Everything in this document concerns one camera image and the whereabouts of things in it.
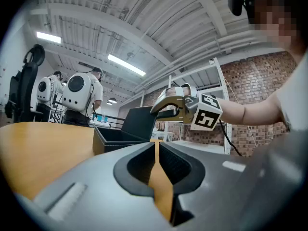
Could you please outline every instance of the wooden table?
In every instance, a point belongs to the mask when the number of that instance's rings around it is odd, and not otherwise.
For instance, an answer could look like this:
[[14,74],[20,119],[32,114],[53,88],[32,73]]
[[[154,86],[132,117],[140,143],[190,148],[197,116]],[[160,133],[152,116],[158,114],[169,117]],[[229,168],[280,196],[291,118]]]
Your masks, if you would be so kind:
[[45,122],[1,127],[1,169],[12,190],[33,199],[56,178],[93,157],[93,133],[93,128]]

